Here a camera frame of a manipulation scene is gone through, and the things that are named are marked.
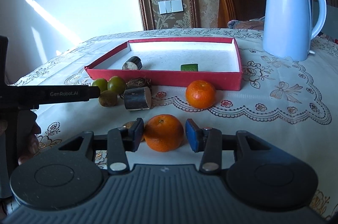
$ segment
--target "orange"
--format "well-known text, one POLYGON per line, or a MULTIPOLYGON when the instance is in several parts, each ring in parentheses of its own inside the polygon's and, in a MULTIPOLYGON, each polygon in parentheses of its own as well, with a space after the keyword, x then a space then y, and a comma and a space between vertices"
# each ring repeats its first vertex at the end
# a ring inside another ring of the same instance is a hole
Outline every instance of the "orange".
POLYGON ((160 114, 151 118, 144 128, 144 139, 149 148, 157 152, 177 149, 184 137, 181 122, 170 114, 160 114))
POLYGON ((207 109, 216 101, 216 90, 212 84, 196 80, 187 87, 185 98, 190 106, 197 109, 207 109))

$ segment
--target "table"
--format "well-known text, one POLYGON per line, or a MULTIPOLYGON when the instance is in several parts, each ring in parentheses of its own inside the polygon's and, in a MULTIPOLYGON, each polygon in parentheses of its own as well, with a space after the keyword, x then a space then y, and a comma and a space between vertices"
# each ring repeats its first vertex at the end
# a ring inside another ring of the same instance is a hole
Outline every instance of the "table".
MULTIPOLYGON (((212 126, 223 133, 247 130, 297 158, 309 163, 319 177, 311 207, 329 219, 338 210, 338 45, 325 39, 312 42, 315 55, 303 62, 269 55, 262 49, 262 31, 231 29, 167 29, 99 36, 62 53, 16 85, 90 85, 84 66, 130 39, 173 36, 234 37, 240 48, 244 70, 241 91, 217 91, 217 103, 197 110, 185 101, 185 88, 153 87, 153 108, 128 112, 123 101, 113 108, 101 107, 97 99, 88 102, 42 105, 36 110, 42 134, 42 152, 85 130, 105 134, 141 117, 146 122, 157 114, 172 114, 182 124, 192 118, 197 125, 212 126)), ((96 155, 96 164, 106 168, 106 153, 96 155)), ((168 153, 157 153, 140 144, 127 154, 134 163, 182 164, 198 166, 201 153, 189 144, 168 153)), ((222 167, 234 162, 231 152, 223 152, 222 167)))

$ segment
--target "red box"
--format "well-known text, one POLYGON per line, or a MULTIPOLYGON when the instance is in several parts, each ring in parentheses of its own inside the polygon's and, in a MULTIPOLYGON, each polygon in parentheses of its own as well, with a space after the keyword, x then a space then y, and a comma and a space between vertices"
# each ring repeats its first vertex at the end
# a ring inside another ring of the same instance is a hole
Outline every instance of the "red box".
POLYGON ((125 81, 143 77, 155 86, 187 87, 195 80, 212 83, 217 90, 239 91, 242 66, 236 40, 228 37, 170 37, 129 40, 85 66, 93 79, 120 76, 125 81), (122 70, 138 56, 140 70, 122 70), (182 64, 198 64, 198 72, 182 72, 182 64))

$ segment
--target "electric kettle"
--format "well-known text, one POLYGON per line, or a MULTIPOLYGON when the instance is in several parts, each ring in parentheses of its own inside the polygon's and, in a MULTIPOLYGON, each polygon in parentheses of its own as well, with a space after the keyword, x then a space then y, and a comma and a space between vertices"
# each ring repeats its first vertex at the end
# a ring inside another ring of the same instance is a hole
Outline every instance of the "electric kettle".
POLYGON ((310 0, 266 0, 263 49, 279 58, 305 60, 326 19, 326 0, 318 1, 319 17, 312 28, 310 0))

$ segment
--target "white wall switch panel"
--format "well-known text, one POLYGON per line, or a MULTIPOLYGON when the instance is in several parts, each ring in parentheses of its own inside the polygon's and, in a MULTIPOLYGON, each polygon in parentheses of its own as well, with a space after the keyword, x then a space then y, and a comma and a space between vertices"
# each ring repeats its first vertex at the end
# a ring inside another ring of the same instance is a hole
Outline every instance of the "white wall switch panel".
POLYGON ((171 0, 171 9, 172 12, 183 11, 182 0, 171 0))
POLYGON ((171 10, 171 1, 167 0, 167 1, 165 1, 165 3, 166 3, 167 14, 170 14, 172 12, 172 10, 171 10))
POLYGON ((166 14, 166 2, 165 1, 159 1, 158 2, 158 8, 159 8, 159 13, 160 14, 166 14))

